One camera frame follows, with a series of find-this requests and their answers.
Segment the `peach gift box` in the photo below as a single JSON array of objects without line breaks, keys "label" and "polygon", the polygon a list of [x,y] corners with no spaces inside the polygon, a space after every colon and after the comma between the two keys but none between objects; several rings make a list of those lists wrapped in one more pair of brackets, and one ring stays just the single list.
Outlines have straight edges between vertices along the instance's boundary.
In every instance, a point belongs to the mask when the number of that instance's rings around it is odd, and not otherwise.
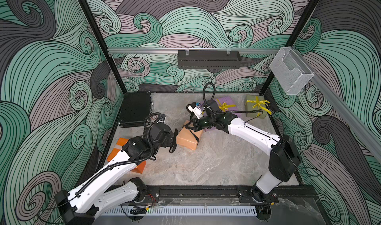
[{"label": "peach gift box", "polygon": [[178,133],[176,137],[176,143],[179,146],[183,146],[194,151],[197,149],[197,146],[198,146],[193,135],[191,135],[191,133],[183,127],[181,128],[180,132]]}]

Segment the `black ribbon gold lettering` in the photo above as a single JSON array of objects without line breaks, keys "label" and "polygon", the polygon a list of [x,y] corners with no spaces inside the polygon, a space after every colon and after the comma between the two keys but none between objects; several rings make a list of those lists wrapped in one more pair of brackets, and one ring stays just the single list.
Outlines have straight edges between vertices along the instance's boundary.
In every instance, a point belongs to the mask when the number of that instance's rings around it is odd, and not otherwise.
[{"label": "black ribbon gold lettering", "polygon": [[197,131],[197,132],[193,132],[193,131],[191,131],[191,130],[188,130],[188,131],[191,133],[191,135],[193,135],[193,137],[194,137],[196,143],[198,144],[199,141],[200,141],[200,137],[201,137],[202,134],[204,133],[204,130],[199,130],[199,131]]}]

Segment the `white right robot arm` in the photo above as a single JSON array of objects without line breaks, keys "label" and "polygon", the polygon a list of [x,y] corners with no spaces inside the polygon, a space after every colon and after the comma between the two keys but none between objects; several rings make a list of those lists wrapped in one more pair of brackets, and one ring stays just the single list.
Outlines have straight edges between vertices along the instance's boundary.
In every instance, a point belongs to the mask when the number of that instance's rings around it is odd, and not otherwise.
[{"label": "white right robot arm", "polygon": [[184,127],[194,132],[214,127],[251,143],[269,156],[266,173],[251,189],[251,197],[258,203],[266,203],[273,199],[274,188],[288,182],[301,163],[300,154],[291,137],[281,137],[263,131],[233,113],[194,118]]}]

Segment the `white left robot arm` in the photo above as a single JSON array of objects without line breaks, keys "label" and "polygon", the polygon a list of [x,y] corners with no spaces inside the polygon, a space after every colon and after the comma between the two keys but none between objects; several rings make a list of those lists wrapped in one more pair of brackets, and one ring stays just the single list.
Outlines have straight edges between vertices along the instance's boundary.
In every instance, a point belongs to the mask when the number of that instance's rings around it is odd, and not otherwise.
[{"label": "white left robot arm", "polygon": [[83,184],[71,191],[62,190],[55,195],[55,202],[65,225],[91,225],[104,212],[126,202],[142,202],[147,186],[139,178],[111,189],[126,173],[152,158],[160,147],[176,149],[176,136],[163,122],[151,125],[142,136],[137,136],[122,146],[109,163]]}]

